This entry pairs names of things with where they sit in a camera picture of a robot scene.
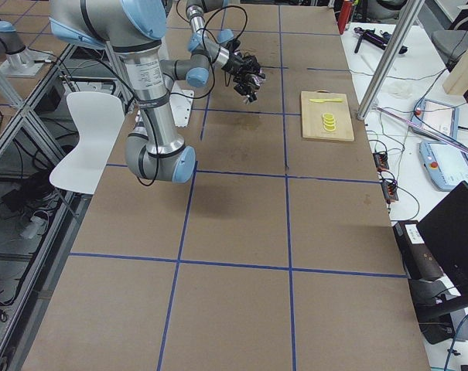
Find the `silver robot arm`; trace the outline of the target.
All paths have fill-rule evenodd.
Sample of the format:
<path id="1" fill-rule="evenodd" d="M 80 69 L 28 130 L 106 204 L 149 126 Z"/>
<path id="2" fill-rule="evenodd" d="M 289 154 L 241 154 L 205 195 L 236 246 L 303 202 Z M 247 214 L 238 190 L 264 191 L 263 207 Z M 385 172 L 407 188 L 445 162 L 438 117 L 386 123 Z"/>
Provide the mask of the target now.
<path id="1" fill-rule="evenodd" d="M 177 132 L 170 103 L 173 83 L 204 87 L 217 66 L 233 77 L 234 89 L 249 102 L 265 81 L 253 55 L 237 51 L 238 39 L 229 30 L 215 40 L 207 35 L 204 15 L 224 10 L 226 1 L 188 1 L 186 17 L 192 30 L 187 60 L 162 60 L 159 49 L 166 34 L 166 8 L 161 1 L 52 1 L 53 34 L 76 46 L 110 46 L 123 62 L 129 90 L 144 123 L 126 141 L 125 160 L 141 179 L 187 182 L 196 153 Z"/>
<path id="2" fill-rule="evenodd" d="M 228 5 L 228 1 L 187 1 L 186 19 L 190 24 L 193 37 L 190 42 L 191 51 L 200 48 L 205 51 L 210 62 L 219 66 L 238 80 L 251 79 L 262 80 L 265 74 L 262 71 L 256 57 L 251 54 L 243 54 L 239 47 L 240 36 L 244 29 L 235 35 L 230 29 L 222 29 L 216 38 L 209 35 L 209 21 L 215 15 L 228 8 L 240 9 L 244 12 L 245 20 L 248 20 L 246 11 L 238 5 Z"/>

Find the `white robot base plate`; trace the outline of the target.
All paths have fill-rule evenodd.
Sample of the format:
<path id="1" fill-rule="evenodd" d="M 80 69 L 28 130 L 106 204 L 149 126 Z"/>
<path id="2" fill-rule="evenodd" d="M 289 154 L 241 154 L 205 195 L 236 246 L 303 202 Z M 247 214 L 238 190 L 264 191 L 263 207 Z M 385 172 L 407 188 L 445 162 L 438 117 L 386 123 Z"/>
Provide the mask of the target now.
<path id="1" fill-rule="evenodd" d="M 193 90 L 183 89 L 178 82 L 175 82 L 170 93 L 170 105 L 172 108 L 175 126 L 185 128 L 190 121 L 190 114 L 193 106 Z"/>

